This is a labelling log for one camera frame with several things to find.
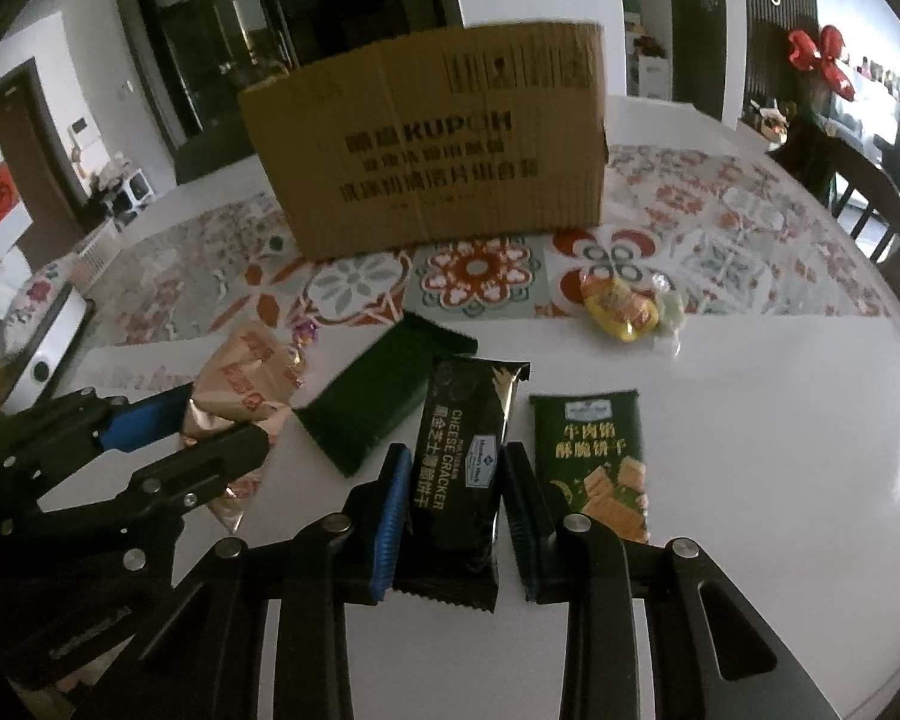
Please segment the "rose gold snack packet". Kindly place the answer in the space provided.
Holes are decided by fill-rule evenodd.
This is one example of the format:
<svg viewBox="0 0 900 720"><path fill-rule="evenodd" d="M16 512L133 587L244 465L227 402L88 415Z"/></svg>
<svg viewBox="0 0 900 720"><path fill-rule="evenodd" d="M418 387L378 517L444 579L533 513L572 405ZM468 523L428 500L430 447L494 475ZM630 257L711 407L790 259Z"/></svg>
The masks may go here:
<svg viewBox="0 0 900 720"><path fill-rule="evenodd" d="M249 422L276 444L304 371L304 353L297 346L279 340L259 320L240 323L196 376L180 442L191 447Z"/></svg>

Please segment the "green beef cracker packet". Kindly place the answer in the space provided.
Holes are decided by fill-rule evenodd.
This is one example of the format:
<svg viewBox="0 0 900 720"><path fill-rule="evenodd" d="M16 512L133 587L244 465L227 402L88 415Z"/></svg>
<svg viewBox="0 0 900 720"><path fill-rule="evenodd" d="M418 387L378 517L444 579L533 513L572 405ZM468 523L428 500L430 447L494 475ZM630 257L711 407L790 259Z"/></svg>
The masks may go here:
<svg viewBox="0 0 900 720"><path fill-rule="evenodd" d="M535 472L558 517L583 514L622 539L649 541L639 394L533 395Z"/></svg>

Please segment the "black cheese cracker packet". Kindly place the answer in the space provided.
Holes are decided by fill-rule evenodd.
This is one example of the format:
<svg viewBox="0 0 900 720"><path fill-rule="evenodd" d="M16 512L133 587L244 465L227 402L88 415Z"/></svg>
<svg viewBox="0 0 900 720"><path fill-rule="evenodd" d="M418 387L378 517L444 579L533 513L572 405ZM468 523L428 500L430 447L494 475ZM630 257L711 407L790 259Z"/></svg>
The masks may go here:
<svg viewBox="0 0 900 720"><path fill-rule="evenodd" d="M434 359L393 589L490 613L499 593L500 472L526 362Z"/></svg>

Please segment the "yellow snack packet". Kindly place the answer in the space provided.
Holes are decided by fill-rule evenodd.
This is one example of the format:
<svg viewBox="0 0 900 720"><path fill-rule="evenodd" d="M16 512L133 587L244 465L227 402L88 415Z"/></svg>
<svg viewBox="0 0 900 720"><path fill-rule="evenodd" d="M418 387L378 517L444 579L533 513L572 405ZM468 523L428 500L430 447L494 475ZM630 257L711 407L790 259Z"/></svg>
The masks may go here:
<svg viewBox="0 0 900 720"><path fill-rule="evenodd" d="M583 278L580 293L596 325L624 343L652 333L660 322L655 302L619 278L589 275Z"/></svg>

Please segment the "pale green candy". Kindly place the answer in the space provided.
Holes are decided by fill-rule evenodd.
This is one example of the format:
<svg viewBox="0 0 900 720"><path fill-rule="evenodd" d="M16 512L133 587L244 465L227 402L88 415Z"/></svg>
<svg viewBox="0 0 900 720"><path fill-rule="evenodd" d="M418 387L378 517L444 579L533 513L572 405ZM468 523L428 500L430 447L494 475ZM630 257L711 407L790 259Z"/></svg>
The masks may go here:
<svg viewBox="0 0 900 720"><path fill-rule="evenodd" d="M681 332L686 325L685 298L663 273L653 275L652 288L653 304L658 312L658 322L653 330L653 349L674 359L681 351Z"/></svg>

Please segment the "white appliance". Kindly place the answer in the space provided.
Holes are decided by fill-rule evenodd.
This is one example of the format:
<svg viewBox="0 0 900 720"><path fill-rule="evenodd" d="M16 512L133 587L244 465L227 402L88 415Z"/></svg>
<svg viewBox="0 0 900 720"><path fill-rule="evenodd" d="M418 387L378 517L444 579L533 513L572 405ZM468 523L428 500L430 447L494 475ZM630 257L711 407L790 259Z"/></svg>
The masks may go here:
<svg viewBox="0 0 900 720"><path fill-rule="evenodd" d="M0 418L52 394L91 314L92 304L56 266L22 286L0 325Z"/></svg>

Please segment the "dark green snack packet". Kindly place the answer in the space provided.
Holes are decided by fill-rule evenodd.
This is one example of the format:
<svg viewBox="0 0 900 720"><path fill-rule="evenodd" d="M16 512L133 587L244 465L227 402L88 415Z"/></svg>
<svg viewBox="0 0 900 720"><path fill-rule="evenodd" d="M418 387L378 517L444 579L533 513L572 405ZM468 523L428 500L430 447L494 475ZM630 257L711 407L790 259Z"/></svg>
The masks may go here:
<svg viewBox="0 0 900 720"><path fill-rule="evenodd" d="M436 356L473 356L478 340L408 312L294 415L346 478L418 408Z"/></svg>

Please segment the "small wrapped candy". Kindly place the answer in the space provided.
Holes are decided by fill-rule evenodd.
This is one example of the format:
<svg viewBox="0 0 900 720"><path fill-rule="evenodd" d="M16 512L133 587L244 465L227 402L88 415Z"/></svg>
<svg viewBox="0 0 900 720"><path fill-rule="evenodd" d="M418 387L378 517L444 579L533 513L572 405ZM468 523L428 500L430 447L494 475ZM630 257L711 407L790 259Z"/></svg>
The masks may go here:
<svg viewBox="0 0 900 720"><path fill-rule="evenodd" d="M292 325L292 346L305 349L315 343L318 337L318 325L312 319L301 319Z"/></svg>

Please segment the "brown entrance door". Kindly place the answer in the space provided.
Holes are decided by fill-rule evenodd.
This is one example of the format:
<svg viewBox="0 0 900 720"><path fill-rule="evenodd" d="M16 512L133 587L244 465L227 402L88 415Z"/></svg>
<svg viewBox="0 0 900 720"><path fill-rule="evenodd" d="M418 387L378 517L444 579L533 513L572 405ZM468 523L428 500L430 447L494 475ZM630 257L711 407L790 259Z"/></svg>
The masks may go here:
<svg viewBox="0 0 900 720"><path fill-rule="evenodd" d="M34 59L0 78L0 146L34 220L20 241L32 268L73 250L103 223L64 153Z"/></svg>

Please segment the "floral patterned table mat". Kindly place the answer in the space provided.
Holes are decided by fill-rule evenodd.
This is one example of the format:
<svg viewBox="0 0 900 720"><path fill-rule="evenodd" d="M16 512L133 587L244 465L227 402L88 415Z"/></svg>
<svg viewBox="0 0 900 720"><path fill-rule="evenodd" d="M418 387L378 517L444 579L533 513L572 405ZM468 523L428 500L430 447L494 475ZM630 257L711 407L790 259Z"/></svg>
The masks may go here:
<svg viewBox="0 0 900 720"><path fill-rule="evenodd" d="M170 195L162 226L125 234L92 286L82 349L201 338L238 322L286 330L557 319L597 271L699 316L886 314L888 289L784 174L743 156L618 146L601 223L312 262L260 174Z"/></svg>

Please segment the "dark glass cabinet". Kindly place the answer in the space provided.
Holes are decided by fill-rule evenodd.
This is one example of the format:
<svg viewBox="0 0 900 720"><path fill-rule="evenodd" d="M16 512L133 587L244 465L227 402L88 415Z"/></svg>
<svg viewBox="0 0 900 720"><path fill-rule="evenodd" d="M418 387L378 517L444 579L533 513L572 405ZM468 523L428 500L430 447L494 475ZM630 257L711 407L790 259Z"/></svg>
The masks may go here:
<svg viewBox="0 0 900 720"><path fill-rule="evenodd" d="M186 184L253 153L237 96L388 37L457 26L458 0L116 0L144 96Z"/></svg>

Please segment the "brown cardboard box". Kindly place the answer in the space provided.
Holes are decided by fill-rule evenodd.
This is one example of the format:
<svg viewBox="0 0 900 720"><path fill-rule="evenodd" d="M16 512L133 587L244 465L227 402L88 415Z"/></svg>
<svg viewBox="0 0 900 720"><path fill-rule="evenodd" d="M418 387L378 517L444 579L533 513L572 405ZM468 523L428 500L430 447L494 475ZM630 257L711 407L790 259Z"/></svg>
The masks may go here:
<svg viewBox="0 0 900 720"><path fill-rule="evenodd" d="M589 227L608 161L603 29L443 28L244 89L240 112L312 260Z"/></svg>

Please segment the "dark wooden chair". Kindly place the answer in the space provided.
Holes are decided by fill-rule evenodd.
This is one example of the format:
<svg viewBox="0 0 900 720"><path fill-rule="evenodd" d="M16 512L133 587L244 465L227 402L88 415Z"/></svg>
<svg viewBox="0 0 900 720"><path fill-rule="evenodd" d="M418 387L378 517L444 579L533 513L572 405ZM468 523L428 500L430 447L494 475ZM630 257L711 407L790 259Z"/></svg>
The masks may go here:
<svg viewBox="0 0 900 720"><path fill-rule="evenodd" d="M841 138L798 119L785 142L769 153L836 221L857 211L847 234L855 244L874 224L880 237L866 254L900 296L900 192L888 172Z"/></svg>

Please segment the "dark door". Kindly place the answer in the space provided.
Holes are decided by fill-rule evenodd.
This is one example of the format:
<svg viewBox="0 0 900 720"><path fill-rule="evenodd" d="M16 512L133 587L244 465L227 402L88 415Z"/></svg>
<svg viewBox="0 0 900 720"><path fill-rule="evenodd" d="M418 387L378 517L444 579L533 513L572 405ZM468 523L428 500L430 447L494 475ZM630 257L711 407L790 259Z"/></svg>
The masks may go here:
<svg viewBox="0 0 900 720"><path fill-rule="evenodd" d="M725 99L727 2L671 0L673 96L720 119Z"/></svg>

